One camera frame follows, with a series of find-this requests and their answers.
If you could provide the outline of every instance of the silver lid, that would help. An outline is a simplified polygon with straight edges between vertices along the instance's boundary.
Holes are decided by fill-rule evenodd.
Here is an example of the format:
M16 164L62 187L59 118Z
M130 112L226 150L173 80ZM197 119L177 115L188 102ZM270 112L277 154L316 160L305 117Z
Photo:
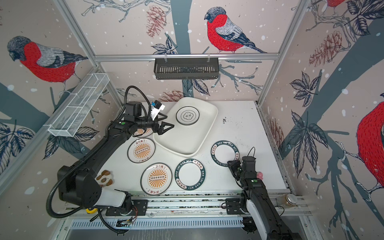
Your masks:
M287 201L291 204L296 204L297 203L297 197L294 194L290 193L287 195Z

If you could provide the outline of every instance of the white plate with black rim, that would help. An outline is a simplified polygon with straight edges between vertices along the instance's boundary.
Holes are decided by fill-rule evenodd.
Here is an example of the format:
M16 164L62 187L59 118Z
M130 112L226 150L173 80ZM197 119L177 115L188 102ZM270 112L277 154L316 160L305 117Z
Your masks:
M147 167L141 175L141 189L148 195L165 192L172 182L172 171L164 163L155 163Z
M197 122L200 113L197 108L186 106L179 109L176 113L176 120L182 125L192 125Z
M205 180L205 168L196 159L186 159L179 163L175 169L175 181L185 190L199 188Z
M230 141L216 142L211 148L211 157L220 166L228 167L228 161L238 160L239 150Z
M140 136L137 136L137 137L148 137L150 136L151 134L153 133L153 130L152 128L147 128L147 130L144 132L144 129L138 129L134 134L133 136L136 137L137 135L140 135Z
M155 143L149 138L139 138L128 148L128 159L134 163L145 162L155 153Z

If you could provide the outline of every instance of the white basin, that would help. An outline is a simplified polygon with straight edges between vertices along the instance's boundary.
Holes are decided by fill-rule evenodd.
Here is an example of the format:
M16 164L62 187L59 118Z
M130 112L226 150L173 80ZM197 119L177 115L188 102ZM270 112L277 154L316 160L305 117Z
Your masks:
M183 125L176 120L176 114L182 107L194 107L199 111L199 119L192 125ZM197 154L204 140L207 138L216 117L218 109L206 101L184 97L180 99L168 112L165 120L175 127L163 135L154 133L153 140L162 148L185 158Z

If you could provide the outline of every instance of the bird beak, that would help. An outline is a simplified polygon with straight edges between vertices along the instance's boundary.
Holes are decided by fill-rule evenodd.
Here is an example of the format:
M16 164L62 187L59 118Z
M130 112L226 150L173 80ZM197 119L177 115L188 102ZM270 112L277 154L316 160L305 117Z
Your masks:
M16 56L14 52L9 52L9 56L12 58L13 61L16 60Z

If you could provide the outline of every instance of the white table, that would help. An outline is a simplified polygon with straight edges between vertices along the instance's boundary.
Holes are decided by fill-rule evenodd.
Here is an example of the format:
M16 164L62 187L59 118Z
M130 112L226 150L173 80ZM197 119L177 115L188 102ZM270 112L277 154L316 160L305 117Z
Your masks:
M196 190L187 191L180 188L172 176L172 183L164 194L229 194L238 193L241 188L236 184L229 168L216 164L210 155L212 145L220 140L234 143L239 149L240 158L246 156L252 147L256 148L256 170L263 173L263 182L268 190L285 189L268 138L265 134L260 116L253 101L213 101L218 108L218 115L209 135L192 158L199 160L205 167L204 183ZM175 102L163 103L166 107L162 113L172 108ZM184 160L183 157L156 146L154 155L144 163L133 163L127 157L127 150L136 137L131 137L121 145L101 168L109 170L114 183L108 188L129 191L132 194L143 194L140 178L144 170L153 163L162 162L172 169Z

